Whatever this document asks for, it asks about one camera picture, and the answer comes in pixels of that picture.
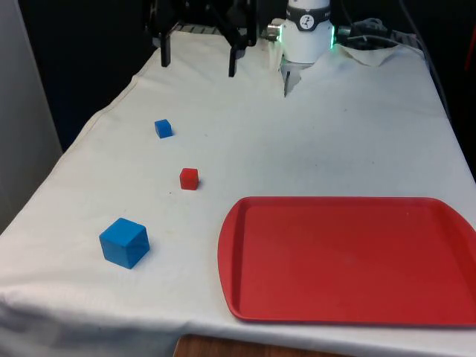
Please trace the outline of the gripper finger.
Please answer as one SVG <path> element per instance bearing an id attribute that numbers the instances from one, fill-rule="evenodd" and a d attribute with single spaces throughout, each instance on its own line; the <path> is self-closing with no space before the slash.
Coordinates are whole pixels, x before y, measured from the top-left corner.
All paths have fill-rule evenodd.
<path id="1" fill-rule="evenodd" d="M 238 1 L 238 9 L 245 17 L 245 32 L 241 33 L 226 15 L 222 15 L 214 6 L 214 1 L 208 1 L 208 12 L 216 21 L 219 32 L 230 45 L 228 76 L 234 77 L 237 71 L 237 60 L 245 54 L 247 47 L 257 44 L 257 1 Z"/>
<path id="2" fill-rule="evenodd" d="M 152 0 L 147 2 L 147 29 L 152 38 L 159 40 L 161 66 L 170 64 L 170 34 L 179 19 L 174 1 Z"/>

